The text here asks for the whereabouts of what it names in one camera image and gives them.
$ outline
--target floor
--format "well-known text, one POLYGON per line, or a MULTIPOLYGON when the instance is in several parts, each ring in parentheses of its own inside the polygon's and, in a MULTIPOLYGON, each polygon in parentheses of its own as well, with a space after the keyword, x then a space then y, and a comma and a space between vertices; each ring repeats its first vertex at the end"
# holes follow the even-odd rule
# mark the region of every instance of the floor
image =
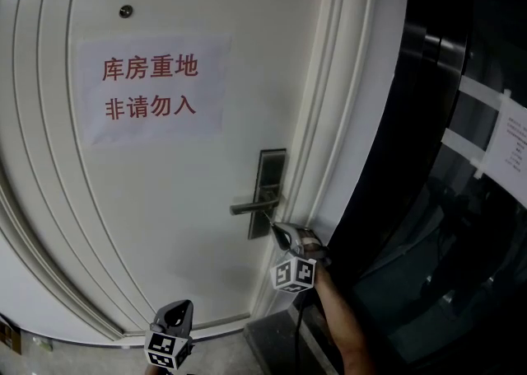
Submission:
MULTIPOLYGON (((53 352, 22 333, 22 356, 0 343, 2 375, 143 375, 142 349, 110 349, 53 342, 53 352)), ((193 375, 263 375, 242 333, 200 341, 178 373, 193 375)))

